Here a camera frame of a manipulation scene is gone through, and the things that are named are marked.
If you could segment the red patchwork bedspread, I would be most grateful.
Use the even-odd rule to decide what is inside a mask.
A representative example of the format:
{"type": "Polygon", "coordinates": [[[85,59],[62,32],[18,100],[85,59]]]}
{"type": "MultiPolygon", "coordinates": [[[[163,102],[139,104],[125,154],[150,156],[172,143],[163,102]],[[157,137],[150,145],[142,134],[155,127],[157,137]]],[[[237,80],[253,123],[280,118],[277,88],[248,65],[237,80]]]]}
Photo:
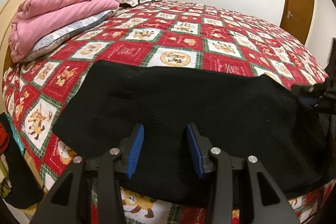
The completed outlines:
{"type": "Polygon", "coordinates": [[[45,189],[75,156],[52,133],[52,125],[98,60],[267,75],[287,88],[326,78],[296,38],[254,16],[172,1],[122,7],[50,53],[5,71],[6,110],[45,189]]]}

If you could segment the black pants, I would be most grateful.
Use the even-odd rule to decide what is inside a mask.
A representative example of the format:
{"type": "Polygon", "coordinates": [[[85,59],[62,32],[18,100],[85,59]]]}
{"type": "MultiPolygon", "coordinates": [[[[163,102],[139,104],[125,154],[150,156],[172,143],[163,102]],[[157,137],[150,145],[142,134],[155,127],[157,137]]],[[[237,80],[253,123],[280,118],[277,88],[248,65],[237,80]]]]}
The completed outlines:
{"type": "Polygon", "coordinates": [[[143,132],[120,179],[129,190],[204,207],[213,179],[201,171],[193,132],[230,156],[256,156],[288,198],[335,178],[329,118],[269,76],[96,61],[52,131],[84,159],[143,132]]]}

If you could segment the pink folded blanket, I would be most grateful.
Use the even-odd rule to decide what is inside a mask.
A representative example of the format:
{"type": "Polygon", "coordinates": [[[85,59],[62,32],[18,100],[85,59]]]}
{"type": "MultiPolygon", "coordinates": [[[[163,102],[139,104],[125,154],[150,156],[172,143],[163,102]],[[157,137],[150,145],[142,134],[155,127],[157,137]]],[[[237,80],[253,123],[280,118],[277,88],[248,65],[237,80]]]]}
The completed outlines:
{"type": "Polygon", "coordinates": [[[22,60],[52,31],[119,6],[120,0],[25,0],[11,23],[8,44],[12,61],[22,60]]]}

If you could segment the grey patterned pillow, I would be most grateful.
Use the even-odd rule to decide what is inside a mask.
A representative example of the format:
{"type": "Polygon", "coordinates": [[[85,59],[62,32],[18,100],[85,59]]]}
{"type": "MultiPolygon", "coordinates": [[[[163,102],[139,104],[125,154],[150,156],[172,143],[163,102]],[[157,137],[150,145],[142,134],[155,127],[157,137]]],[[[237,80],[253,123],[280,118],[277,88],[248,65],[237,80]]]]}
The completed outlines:
{"type": "Polygon", "coordinates": [[[62,43],[64,43],[66,40],[73,38],[81,32],[96,27],[104,20],[107,20],[111,16],[114,16],[114,14],[118,12],[118,10],[119,8],[115,10],[105,10],[99,12],[98,14],[91,15],[87,18],[72,22],[67,26],[51,32],[50,34],[39,39],[31,48],[29,53],[20,60],[20,62],[33,61],[41,56],[46,55],[47,53],[50,53],[62,43]]]}

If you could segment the brown wooden door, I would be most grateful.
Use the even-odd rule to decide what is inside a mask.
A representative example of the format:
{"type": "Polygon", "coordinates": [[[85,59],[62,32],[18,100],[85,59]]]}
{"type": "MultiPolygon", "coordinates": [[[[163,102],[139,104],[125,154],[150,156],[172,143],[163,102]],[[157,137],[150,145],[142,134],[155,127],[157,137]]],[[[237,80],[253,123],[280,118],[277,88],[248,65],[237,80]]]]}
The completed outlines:
{"type": "Polygon", "coordinates": [[[285,0],[280,27],[306,44],[315,0],[285,0]]]}

